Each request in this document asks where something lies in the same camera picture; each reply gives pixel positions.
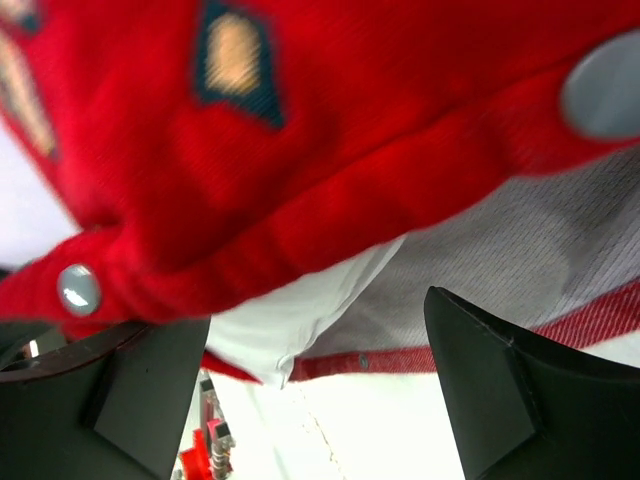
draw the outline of white surface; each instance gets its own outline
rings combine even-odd
[[[0,127],[0,266],[18,268],[77,231],[45,180]]]
[[[587,351],[640,367],[640,332]],[[434,374],[340,375],[282,391],[213,380],[237,441],[232,480],[464,479]]]

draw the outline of red fabric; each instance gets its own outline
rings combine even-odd
[[[0,284],[1,318],[218,312],[622,146],[572,132],[558,97],[637,0],[229,3],[268,26],[281,130],[199,102],[203,0],[41,0],[39,32],[5,26],[58,139],[34,156],[86,232]],[[104,296],[82,320],[56,292],[74,263]]]
[[[258,382],[255,378],[249,375],[244,370],[236,368],[228,363],[223,362],[215,355],[211,354],[211,352],[206,351],[202,357],[202,368],[206,370],[210,370],[212,372],[220,373],[223,375],[228,375],[230,377],[234,377],[238,380],[245,380],[247,382]]]
[[[204,433],[193,432],[193,448],[180,453],[185,480],[216,480],[213,478]]]

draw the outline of red jacket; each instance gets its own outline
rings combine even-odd
[[[4,321],[219,312],[637,141],[561,102],[637,0],[0,9],[5,120],[84,229],[0,284]],[[82,316],[59,281],[78,264],[101,291]]]

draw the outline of embroidered diamond patch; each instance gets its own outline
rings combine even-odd
[[[246,12],[207,2],[196,81],[204,103],[228,102],[283,126],[269,38],[264,25]]]
[[[40,24],[35,0],[0,0],[0,17],[29,31],[37,30]]]
[[[10,116],[24,129],[34,148],[50,156],[56,147],[53,130],[22,52],[0,32],[0,99]]]

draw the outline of snap button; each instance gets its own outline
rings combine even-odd
[[[358,356],[358,362],[360,363],[360,367],[363,370],[368,370],[369,369],[369,359],[367,358],[367,356],[364,353],[361,353]]]
[[[60,274],[58,294],[67,310],[78,317],[91,315],[100,306],[100,287],[84,265],[72,265]]]
[[[640,30],[587,55],[567,78],[561,103],[582,135],[612,141],[640,136]]]

